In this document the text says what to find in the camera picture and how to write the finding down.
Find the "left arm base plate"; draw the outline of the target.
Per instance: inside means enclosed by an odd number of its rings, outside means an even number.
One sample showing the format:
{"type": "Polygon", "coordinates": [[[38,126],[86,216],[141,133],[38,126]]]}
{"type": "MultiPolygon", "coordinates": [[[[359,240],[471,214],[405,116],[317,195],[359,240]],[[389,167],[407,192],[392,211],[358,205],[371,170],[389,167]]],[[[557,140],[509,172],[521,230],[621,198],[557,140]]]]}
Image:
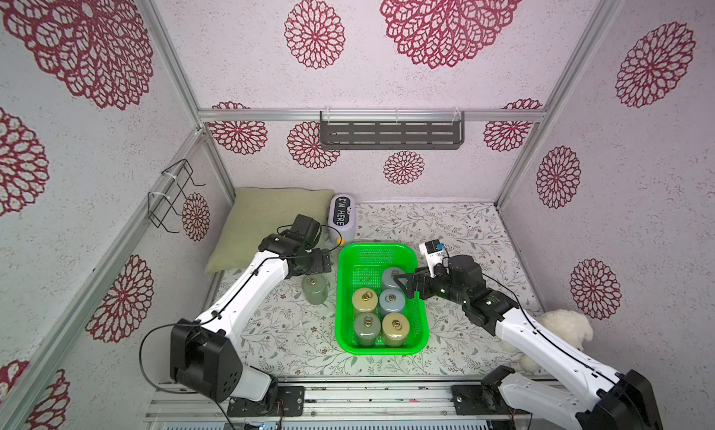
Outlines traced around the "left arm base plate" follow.
{"type": "Polygon", "coordinates": [[[278,385],[263,401],[231,398],[227,415],[231,418],[300,417],[305,405],[305,387],[278,385]]]}

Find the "beige canister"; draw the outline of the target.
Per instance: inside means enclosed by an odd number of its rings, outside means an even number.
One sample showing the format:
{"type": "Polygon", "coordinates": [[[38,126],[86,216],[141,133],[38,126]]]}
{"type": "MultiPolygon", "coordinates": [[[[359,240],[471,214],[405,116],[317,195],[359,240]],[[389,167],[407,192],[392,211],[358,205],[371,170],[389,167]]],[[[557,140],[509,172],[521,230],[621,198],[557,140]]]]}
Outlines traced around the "beige canister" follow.
{"type": "Polygon", "coordinates": [[[359,288],[351,299],[354,316],[364,313],[374,313],[379,303],[379,295],[371,288],[359,288]]]}
{"type": "Polygon", "coordinates": [[[411,330],[409,320],[404,314],[388,314],[382,322],[383,342],[387,347],[400,347],[405,344],[411,330]]]}

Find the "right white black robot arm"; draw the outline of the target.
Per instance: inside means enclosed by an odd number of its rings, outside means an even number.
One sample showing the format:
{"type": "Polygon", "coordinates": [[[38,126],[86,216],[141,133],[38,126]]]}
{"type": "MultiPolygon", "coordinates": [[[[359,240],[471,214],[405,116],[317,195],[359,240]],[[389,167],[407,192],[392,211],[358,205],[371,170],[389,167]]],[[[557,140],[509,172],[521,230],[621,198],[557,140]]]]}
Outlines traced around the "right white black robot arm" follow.
{"type": "Polygon", "coordinates": [[[661,429],[655,392],[636,370],[619,372],[568,344],[536,322],[511,290],[493,290],[471,256],[428,255],[412,273],[387,272],[409,299],[439,297],[461,306],[467,319],[515,346],[557,379],[542,385],[500,366],[482,387],[511,409],[526,411],[564,429],[661,429]]]}

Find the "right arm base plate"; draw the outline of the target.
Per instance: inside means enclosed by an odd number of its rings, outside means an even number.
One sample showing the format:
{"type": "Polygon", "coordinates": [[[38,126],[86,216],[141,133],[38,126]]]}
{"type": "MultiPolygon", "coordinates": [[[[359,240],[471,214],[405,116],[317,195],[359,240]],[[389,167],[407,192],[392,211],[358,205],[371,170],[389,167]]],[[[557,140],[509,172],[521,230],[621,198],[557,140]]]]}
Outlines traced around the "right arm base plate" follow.
{"type": "Polygon", "coordinates": [[[504,413],[504,403],[498,391],[483,385],[453,385],[452,403],[455,413],[467,415],[497,415],[504,413]]]}

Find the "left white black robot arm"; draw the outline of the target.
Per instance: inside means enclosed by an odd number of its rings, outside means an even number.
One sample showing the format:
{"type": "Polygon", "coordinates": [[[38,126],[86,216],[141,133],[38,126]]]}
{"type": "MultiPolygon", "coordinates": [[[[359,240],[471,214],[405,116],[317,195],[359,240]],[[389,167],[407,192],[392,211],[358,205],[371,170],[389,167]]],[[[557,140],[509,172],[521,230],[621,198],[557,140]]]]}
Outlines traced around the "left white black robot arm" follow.
{"type": "Polygon", "coordinates": [[[241,398],[267,407],[276,400],[274,378],[244,364],[240,334],[267,295],[282,281],[331,271],[329,252],[318,247],[322,226],[305,215],[260,243],[248,268],[223,296],[193,320],[171,329],[169,376],[214,402],[241,398]]]}

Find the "blue-grey canister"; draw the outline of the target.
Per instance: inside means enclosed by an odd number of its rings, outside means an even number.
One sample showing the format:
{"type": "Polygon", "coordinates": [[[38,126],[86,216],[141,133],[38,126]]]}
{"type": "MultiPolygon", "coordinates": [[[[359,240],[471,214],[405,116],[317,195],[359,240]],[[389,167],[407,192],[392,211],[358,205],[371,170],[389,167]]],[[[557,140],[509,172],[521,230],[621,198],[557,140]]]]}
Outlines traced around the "blue-grey canister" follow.
{"type": "Polygon", "coordinates": [[[406,298],[399,288],[386,288],[379,296],[378,309],[381,316],[401,314],[406,307],[406,298]]]}
{"type": "Polygon", "coordinates": [[[403,275],[404,271],[398,267],[390,267],[382,273],[382,289],[396,288],[400,290],[400,285],[395,279],[396,275],[403,275]]]}

